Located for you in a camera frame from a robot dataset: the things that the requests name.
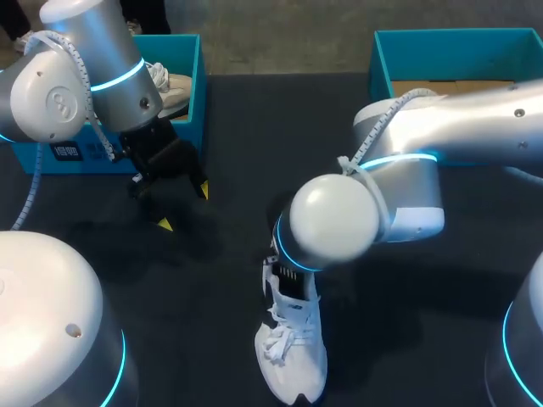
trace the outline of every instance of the concrete floor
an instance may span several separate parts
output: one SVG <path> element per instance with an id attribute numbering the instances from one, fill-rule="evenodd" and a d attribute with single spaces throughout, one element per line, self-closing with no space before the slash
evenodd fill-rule
<path id="1" fill-rule="evenodd" d="M 212 74 L 366 71 L 375 30 L 523 26 L 543 35 L 540 0 L 165 1 L 174 32 L 202 35 Z M 39 29 L 44 0 L 20 2 Z M 0 32 L 0 69 L 15 58 Z"/>

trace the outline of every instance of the black tabletop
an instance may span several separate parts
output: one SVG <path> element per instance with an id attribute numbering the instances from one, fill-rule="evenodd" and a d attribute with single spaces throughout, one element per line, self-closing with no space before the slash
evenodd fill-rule
<path id="1" fill-rule="evenodd" d="M 277 405 L 255 359 L 257 254 L 266 206 L 358 147 L 367 76 L 212 76 L 210 201 L 187 180 L 156 195 L 176 232 L 147 223 L 126 176 L 44 176 L 25 229 L 87 258 L 137 362 L 140 407 Z M 445 230 L 375 246 L 320 273 L 329 373 L 322 405 L 486 406 L 483 360 L 501 317 L 543 249 L 543 187 L 501 168 L 440 170 Z M 30 177 L 0 147 L 0 221 L 13 223 Z"/>

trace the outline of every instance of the blue box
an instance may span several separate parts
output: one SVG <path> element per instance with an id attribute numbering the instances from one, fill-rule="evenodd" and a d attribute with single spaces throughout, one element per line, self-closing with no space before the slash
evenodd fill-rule
<path id="1" fill-rule="evenodd" d="M 206 78 L 204 57 L 198 35 L 182 36 L 135 36 L 143 58 L 162 63 L 171 73 L 193 78 L 190 107 L 187 120 L 172 120 L 177 135 L 189 140 L 201 153 L 204 132 Z M 111 143 L 120 150 L 115 133 L 105 132 Z M 134 174 L 136 170 L 129 159 L 119 163 L 109 162 L 98 137 L 90 124 L 86 123 L 80 133 L 72 139 L 80 150 L 82 161 L 58 161 L 49 146 L 43 148 L 43 174 Z M 27 174 L 34 172 L 36 144 L 15 143 L 15 155 Z"/>
<path id="2" fill-rule="evenodd" d="M 372 101 L 393 81 L 529 81 L 543 77 L 543 43 L 531 28 L 376 31 Z"/>

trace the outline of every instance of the shoe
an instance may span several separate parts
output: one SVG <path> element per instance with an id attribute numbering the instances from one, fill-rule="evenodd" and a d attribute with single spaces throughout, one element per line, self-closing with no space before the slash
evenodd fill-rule
<path id="1" fill-rule="evenodd" d="M 271 392 L 283 403 L 315 403 L 327 378 L 315 276 L 282 267 L 268 258 L 262 288 L 272 303 L 255 336 L 255 351 Z"/>
<path id="2" fill-rule="evenodd" d="M 31 38 L 31 36 L 34 34 L 33 30 L 28 31 L 23 36 L 20 36 L 14 41 L 14 49 L 17 53 L 25 53 L 25 47 L 28 40 Z"/>
<path id="3" fill-rule="evenodd" d="M 143 33 L 142 27 L 139 25 L 137 20 L 127 21 L 126 26 L 128 27 L 128 30 L 132 36 L 139 36 Z"/>
<path id="4" fill-rule="evenodd" d="M 175 117 L 188 106 L 193 80 L 189 76 L 170 74 L 161 64 L 145 63 L 153 82 L 162 98 L 162 111 L 159 117 Z"/>

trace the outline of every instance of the robotic arm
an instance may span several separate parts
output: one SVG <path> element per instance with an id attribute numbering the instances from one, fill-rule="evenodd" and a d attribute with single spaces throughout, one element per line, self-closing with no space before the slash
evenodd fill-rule
<path id="1" fill-rule="evenodd" d="M 355 135 L 364 151 L 362 160 L 358 154 L 353 160 L 356 169 L 307 182 L 282 212 L 273 231 L 282 264 L 319 271 L 359 257 L 375 242 L 441 232 L 438 162 L 540 162 L 543 81 L 413 98 L 383 124 L 395 100 L 373 103 L 356 115 Z M 370 140 L 367 135 L 378 126 Z"/>
<path id="2" fill-rule="evenodd" d="M 51 0 L 40 11 L 58 43 L 40 44 L 0 74 L 0 134 L 12 142 L 60 142 L 87 118 L 84 64 L 97 117 L 111 131 L 147 125 L 162 101 L 113 0 Z"/>
<path id="3" fill-rule="evenodd" d="M 34 35 L 30 52 L 0 73 L 0 139 L 62 142 L 88 119 L 109 158 L 128 158 L 139 171 L 129 186 L 133 198 L 156 179 L 181 174 L 205 198 L 198 152 L 168 119 L 158 118 L 162 99 L 119 3 L 49 0 L 40 18 L 47 31 Z M 98 120 L 120 133 L 122 151 L 114 151 Z"/>

